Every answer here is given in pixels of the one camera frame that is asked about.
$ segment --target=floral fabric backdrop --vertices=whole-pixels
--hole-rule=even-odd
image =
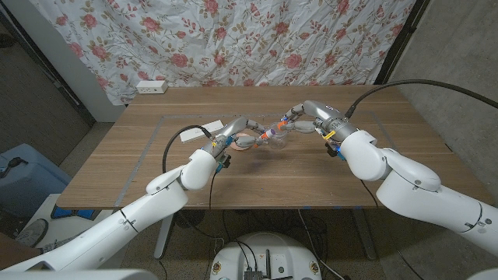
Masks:
[[[129,103],[168,86],[370,84],[415,0],[30,0]]]

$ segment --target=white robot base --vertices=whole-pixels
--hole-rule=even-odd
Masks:
[[[214,258],[210,280],[299,279],[320,280],[317,258],[303,244],[280,233],[249,233],[228,243]],[[254,271],[256,258],[258,271]]]

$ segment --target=wooden table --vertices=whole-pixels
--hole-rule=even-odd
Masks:
[[[143,196],[161,174],[163,150],[172,134],[189,124],[239,115],[268,125],[292,106],[316,100],[346,112],[372,86],[273,86],[168,89],[140,95],[128,106],[58,199],[69,209],[121,208]],[[436,171],[445,186],[492,204],[474,177],[396,88],[366,98],[351,122],[379,142]],[[228,150],[231,166],[216,176],[212,208],[356,208],[374,201],[340,158],[326,153],[316,134],[289,134],[281,150],[262,146],[244,152]],[[185,164],[205,139],[182,144],[168,155],[168,169]],[[366,182],[374,193],[379,182]],[[189,191],[185,208],[207,209],[209,186]]]

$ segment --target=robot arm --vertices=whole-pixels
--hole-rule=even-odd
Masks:
[[[188,201],[184,189],[198,190],[204,187],[209,176],[219,168],[217,160],[223,157],[225,148],[233,141],[233,136],[245,128],[263,132],[263,135],[269,134],[260,124],[245,117],[230,122],[203,149],[195,151],[189,157],[188,164],[153,179],[146,187],[147,193],[138,200],[99,222],[63,247],[3,271],[21,272],[39,264],[53,271],[98,268],[139,232],[182,209]],[[258,139],[252,138],[252,145],[258,142]]]
[[[379,149],[377,140],[354,128],[337,110],[316,101],[293,107],[282,118],[280,129],[293,129],[302,114],[316,117],[315,128],[347,160],[361,180],[384,180],[377,191],[390,210],[443,226],[498,256],[498,209],[453,191],[441,184],[430,168],[393,149]]]

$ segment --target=concrete wall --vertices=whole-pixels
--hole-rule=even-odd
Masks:
[[[27,0],[3,0],[96,121],[116,121],[125,106],[114,106],[95,75],[71,52],[61,34]]]
[[[432,0],[390,80],[434,79],[498,100],[497,46],[497,1]],[[498,110],[448,89],[400,90],[498,205]]]

